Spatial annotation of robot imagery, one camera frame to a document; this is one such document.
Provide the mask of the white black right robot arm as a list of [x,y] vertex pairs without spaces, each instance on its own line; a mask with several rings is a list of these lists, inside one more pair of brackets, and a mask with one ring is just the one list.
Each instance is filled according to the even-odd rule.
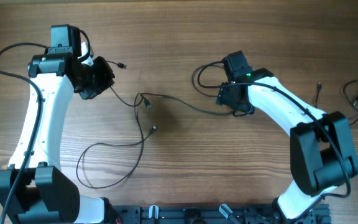
[[216,103],[245,114],[260,109],[290,137],[293,180],[273,201],[271,223],[295,223],[326,197],[348,197],[358,159],[347,118],[305,103],[266,68],[252,69],[241,51],[218,63],[227,81],[218,86]]

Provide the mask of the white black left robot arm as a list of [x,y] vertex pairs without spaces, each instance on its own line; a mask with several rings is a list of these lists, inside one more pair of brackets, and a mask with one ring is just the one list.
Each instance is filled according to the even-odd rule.
[[51,44],[35,55],[25,80],[29,105],[19,143],[0,170],[0,220],[13,223],[121,223],[107,198],[87,197],[61,171],[60,143],[74,94],[90,100],[114,83],[103,57],[93,57],[85,32],[51,28]]

